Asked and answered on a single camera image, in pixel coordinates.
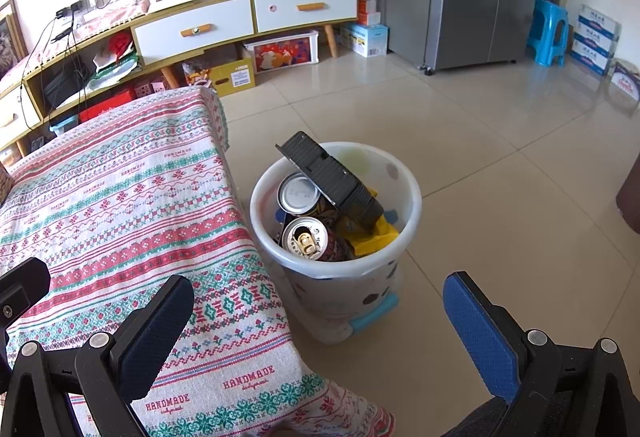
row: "yellow wrapper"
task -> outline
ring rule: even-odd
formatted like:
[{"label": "yellow wrapper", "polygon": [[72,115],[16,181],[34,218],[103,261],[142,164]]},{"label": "yellow wrapper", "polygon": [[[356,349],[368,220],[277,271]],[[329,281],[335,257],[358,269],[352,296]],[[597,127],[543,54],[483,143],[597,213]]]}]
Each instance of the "yellow wrapper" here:
[{"label": "yellow wrapper", "polygon": [[386,221],[384,214],[376,222],[371,235],[361,230],[346,216],[338,221],[335,232],[351,244],[356,258],[366,257],[371,253],[384,249],[399,235],[398,230]]}]

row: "tile floor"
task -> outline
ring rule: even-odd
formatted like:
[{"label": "tile floor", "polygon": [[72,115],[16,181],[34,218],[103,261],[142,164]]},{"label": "tile floor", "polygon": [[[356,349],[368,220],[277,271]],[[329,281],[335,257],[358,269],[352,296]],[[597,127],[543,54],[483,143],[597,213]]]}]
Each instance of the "tile floor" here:
[{"label": "tile floor", "polygon": [[308,364],[395,412],[399,437],[443,434],[489,398],[440,298],[446,276],[466,270],[524,329],[585,347],[615,339],[640,394],[640,235],[614,202],[640,149],[640,117],[571,61],[428,78],[394,54],[340,54],[223,98],[246,209],[279,157],[274,144],[298,130],[388,150],[422,189],[399,308],[335,347],[292,321]]}]

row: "barcode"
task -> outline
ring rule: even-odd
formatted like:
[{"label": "barcode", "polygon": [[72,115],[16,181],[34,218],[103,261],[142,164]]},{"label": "barcode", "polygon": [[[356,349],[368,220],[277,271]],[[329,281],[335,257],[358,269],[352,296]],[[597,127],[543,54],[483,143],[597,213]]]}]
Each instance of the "barcode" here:
[{"label": "barcode", "polygon": [[244,84],[251,83],[251,76],[249,75],[249,70],[238,70],[237,72],[231,73],[231,83],[234,88],[236,86],[243,86]]}]

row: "blue plastic stool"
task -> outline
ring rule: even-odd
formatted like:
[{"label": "blue plastic stool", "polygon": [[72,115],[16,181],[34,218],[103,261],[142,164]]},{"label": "blue plastic stool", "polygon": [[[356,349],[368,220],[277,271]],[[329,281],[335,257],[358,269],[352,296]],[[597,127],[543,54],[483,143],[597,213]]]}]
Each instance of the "blue plastic stool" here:
[{"label": "blue plastic stool", "polygon": [[[555,43],[556,28],[562,22],[560,42]],[[558,64],[564,65],[564,53],[569,38],[569,15],[566,9],[547,0],[536,0],[533,23],[527,45],[536,49],[536,63],[550,67],[558,56]]]}]

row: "white drawer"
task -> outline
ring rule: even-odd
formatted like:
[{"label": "white drawer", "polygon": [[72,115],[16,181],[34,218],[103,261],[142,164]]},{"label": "white drawer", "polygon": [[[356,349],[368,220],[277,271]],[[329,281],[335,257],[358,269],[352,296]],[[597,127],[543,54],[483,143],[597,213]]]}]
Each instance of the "white drawer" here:
[{"label": "white drawer", "polygon": [[[206,32],[182,36],[183,31],[210,25]],[[181,12],[135,27],[138,53],[145,65],[254,34],[251,0],[227,0]]]},{"label": "white drawer", "polygon": [[[254,3],[258,32],[355,19],[358,13],[358,0],[254,0]],[[321,8],[301,10],[298,7],[313,7],[313,4]]]},{"label": "white drawer", "polygon": [[27,133],[40,121],[26,90],[22,91],[20,106],[20,89],[18,86],[0,99],[0,146]]}]

